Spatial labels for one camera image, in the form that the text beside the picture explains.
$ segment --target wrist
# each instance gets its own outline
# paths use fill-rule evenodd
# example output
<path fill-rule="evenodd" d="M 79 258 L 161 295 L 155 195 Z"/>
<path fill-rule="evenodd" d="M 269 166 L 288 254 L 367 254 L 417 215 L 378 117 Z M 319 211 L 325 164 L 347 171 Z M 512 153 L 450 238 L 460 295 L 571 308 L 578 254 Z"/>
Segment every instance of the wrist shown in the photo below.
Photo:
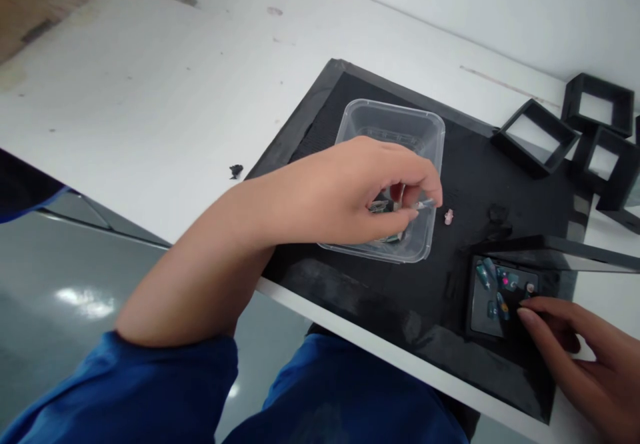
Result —
<path fill-rule="evenodd" d="M 248 251 L 266 249 L 278 244 L 270 217 L 269 204 L 262 203 L 258 179 L 244 181 L 223 194 L 206 211 L 215 225 L 212 231 L 220 233 L 230 245 Z"/>

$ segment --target blue sleeve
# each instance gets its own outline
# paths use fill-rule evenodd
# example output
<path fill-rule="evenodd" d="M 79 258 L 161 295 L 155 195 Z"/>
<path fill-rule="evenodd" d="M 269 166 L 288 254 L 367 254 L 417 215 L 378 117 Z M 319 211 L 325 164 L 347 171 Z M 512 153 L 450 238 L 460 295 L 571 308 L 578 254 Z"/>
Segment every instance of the blue sleeve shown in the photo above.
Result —
<path fill-rule="evenodd" d="M 0 444 L 211 443 L 237 368 L 230 337 L 149 349 L 106 333 L 72 376 L 13 422 Z"/>

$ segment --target black square frame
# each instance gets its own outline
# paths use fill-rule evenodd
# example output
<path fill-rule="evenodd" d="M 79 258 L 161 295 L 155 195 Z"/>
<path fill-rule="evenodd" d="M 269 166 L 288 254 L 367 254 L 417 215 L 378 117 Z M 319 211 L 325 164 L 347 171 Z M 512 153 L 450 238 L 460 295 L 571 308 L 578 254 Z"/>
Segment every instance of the black square frame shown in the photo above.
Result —
<path fill-rule="evenodd" d="M 540 162 L 508 134 L 510 126 L 522 115 L 527 116 L 538 124 L 542 130 L 558 140 L 558 147 L 546 162 Z M 491 143 L 522 167 L 532 178 L 541 179 L 555 172 L 573 147 L 573 144 L 578 140 L 578 137 L 578 134 L 570 126 L 551 114 L 535 100 L 530 99 L 494 134 L 491 138 Z"/>
<path fill-rule="evenodd" d="M 589 170 L 589 164 L 591 164 L 591 159 L 597 146 L 601 146 L 618 156 L 618 162 L 616 162 L 613 168 L 615 171 L 621 164 L 621 158 L 633 153 L 635 145 L 623 139 L 618 134 L 611 132 L 604 126 L 588 128 L 582 134 L 575 154 L 573 155 L 571 178 L 574 182 L 584 186 L 584 188 L 589 191 L 603 195 L 607 183 L 611 181 L 611 178 L 604 179 Z"/>
<path fill-rule="evenodd" d="M 596 209 L 640 234 L 640 217 L 626 209 L 629 194 L 640 175 L 640 147 L 631 145 L 618 157 Z"/>
<path fill-rule="evenodd" d="M 580 114 L 582 93 L 612 102 L 611 126 Z M 585 132 L 589 128 L 604 125 L 624 137 L 631 137 L 633 130 L 633 91 L 606 82 L 589 74 L 578 74 L 565 87 L 562 106 L 562 120 L 576 131 Z"/>
<path fill-rule="evenodd" d="M 640 257 L 552 235 L 486 241 L 472 245 L 470 252 L 529 269 L 640 274 Z"/>

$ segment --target hand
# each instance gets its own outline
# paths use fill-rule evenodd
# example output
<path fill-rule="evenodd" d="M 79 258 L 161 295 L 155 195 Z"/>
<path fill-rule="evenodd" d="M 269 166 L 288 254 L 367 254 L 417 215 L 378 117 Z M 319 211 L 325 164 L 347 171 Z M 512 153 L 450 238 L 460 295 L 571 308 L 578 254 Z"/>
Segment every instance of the hand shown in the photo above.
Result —
<path fill-rule="evenodd" d="M 640 341 L 568 301 L 534 297 L 521 305 L 520 320 L 576 409 L 606 440 L 640 442 Z M 580 350 L 576 334 L 585 338 L 595 362 L 566 354 Z"/>
<path fill-rule="evenodd" d="M 370 213 L 369 206 L 387 187 L 403 208 Z M 405 230 L 418 216 L 410 207 L 422 191 L 442 205 L 440 178 L 431 161 L 399 144 L 356 137 L 245 181 L 216 205 L 226 199 L 229 209 L 258 213 L 260 222 L 253 226 L 268 245 L 357 244 Z"/>

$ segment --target white wall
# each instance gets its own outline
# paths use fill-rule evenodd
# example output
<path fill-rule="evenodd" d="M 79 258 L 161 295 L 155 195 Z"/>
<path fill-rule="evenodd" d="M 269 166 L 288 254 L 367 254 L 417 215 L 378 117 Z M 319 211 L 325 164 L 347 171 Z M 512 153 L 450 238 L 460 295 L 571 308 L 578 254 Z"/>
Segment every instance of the white wall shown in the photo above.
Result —
<path fill-rule="evenodd" d="M 375 0 L 568 81 L 586 71 L 636 92 L 640 0 Z"/>

